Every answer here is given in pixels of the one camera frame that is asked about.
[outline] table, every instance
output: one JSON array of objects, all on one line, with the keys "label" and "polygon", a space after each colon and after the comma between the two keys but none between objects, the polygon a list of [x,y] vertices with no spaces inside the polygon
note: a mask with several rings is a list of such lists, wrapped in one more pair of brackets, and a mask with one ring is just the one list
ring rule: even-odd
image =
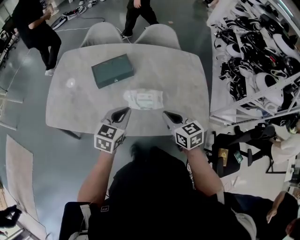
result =
[{"label": "table", "polygon": [[285,174],[285,182],[288,182],[292,179],[293,173],[295,171],[296,165],[296,157],[289,159],[289,163],[287,165],[287,170]]},{"label": "table", "polygon": [[[96,86],[91,66],[127,54],[135,75],[104,88]],[[69,79],[74,79],[70,87]],[[111,109],[128,106],[126,90],[163,91],[164,108],[131,112],[128,136],[170,135],[164,110],[185,113],[208,128],[209,97],[198,56],[167,47],[142,44],[94,45],[65,52],[55,70],[46,106],[46,124],[80,133],[95,133]]]}]

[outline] hand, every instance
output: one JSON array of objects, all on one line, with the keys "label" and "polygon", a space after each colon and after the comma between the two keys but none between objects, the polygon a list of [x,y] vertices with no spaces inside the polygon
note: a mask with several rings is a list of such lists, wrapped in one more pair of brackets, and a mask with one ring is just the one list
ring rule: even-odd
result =
[{"label": "hand", "polygon": [[141,0],[134,0],[133,5],[135,8],[140,8],[141,7]]},{"label": "hand", "polygon": [[47,10],[47,11],[45,12],[45,14],[44,14],[43,17],[44,17],[45,20],[49,20],[50,17],[51,17],[51,12],[50,12],[49,10]]},{"label": "hand", "polygon": [[270,138],[269,141],[270,141],[271,143],[273,143],[273,144],[278,143],[278,141],[276,141],[274,138]]},{"label": "hand", "polygon": [[267,222],[270,223],[272,217],[276,216],[277,209],[271,209],[267,214]]}]

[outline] shoe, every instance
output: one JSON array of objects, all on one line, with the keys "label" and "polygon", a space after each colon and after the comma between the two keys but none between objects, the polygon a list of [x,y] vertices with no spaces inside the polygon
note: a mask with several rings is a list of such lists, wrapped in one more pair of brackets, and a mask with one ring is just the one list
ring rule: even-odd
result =
[{"label": "shoe", "polygon": [[130,147],[130,155],[131,155],[132,160],[135,161],[135,162],[145,161],[145,157],[143,155],[143,150],[141,149],[141,147],[137,143],[134,143]]},{"label": "shoe", "polygon": [[49,69],[45,71],[45,76],[53,76],[55,68]]},{"label": "shoe", "polygon": [[235,127],[234,127],[234,133],[235,133],[236,135],[240,135],[240,134],[242,134],[243,132],[241,131],[241,129],[240,129],[239,126],[235,126]]},{"label": "shoe", "polygon": [[132,37],[132,35],[130,35],[130,36],[126,36],[126,35],[124,35],[123,33],[121,33],[121,38],[122,38],[122,40],[125,40],[125,39],[128,39],[128,38],[131,38]]}]

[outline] table leg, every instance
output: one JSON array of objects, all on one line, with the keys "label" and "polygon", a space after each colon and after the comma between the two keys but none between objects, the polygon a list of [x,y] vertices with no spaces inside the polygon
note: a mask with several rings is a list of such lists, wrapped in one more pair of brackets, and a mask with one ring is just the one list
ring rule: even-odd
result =
[{"label": "table leg", "polygon": [[273,164],[274,164],[274,161],[272,159],[270,159],[270,165],[266,171],[266,174],[286,174],[286,171],[285,172],[276,172],[274,171],[274,167],[273,167]]},{"label": "table leg", "polygon": [[81,137],[79,137],[78,135],[76,135],[76,134],[73,133],[72,131],[65,130],[65,129],[60,129],[60,128],[59,128],[59,130],[62,131],[62,132],[64,132],[65,134],[67,134],[67,135],[73,137],[73,138],[76,138],[76,139],[78,139],[78,140],[81,139]]}]

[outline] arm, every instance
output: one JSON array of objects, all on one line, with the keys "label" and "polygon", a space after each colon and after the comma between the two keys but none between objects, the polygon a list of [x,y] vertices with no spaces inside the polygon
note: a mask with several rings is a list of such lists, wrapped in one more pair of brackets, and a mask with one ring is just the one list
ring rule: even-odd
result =
[{"label": "arm", "polygon": [[212,196],[223,190],[223,184],[219,176],[210,167],[206,156],[200,148],[190,151],[184,150],[191,167],[195,187],[207,196]]},{"label": "arm", "polygon": [[99,206],[103,204],[114,155],[115,153],[100,152],[98,162],[79,190],[78,202],[96,203]]},{"label": "arm", "polygon": [[270,223],[272,217],[277,214],[277,209],[279,205],[282,203],[283,199],[285,198],[286,191],[281,191],[278,196],[275,198],[273,202],[273,206],[271,210],[267,214],[267,222]]},{"label": "arm", "polygon": [[273,138],[270,139],[270,142],[272,142],[276,147],[281,148],[281,142],[277,142]]},{"label": "arm", "polygon": [[285,198],[286,191],[281,191],[278,196],[275,198],[272,209],[278,209],[279,205],[282,203]]},{"label": "arm", "polygon": [[284,139],[278,135],[276,135],[276,138],[279,139],[281,142],[284,141]]},{"label": "arm", "polygon": [[39,26],[43,21],[50,19],[51,13],[49,11],[46,11],[43,16],[41,16],[39,19],[35,20],[31,24],[28,25],[29,29],[34,29],[37,26]]}]

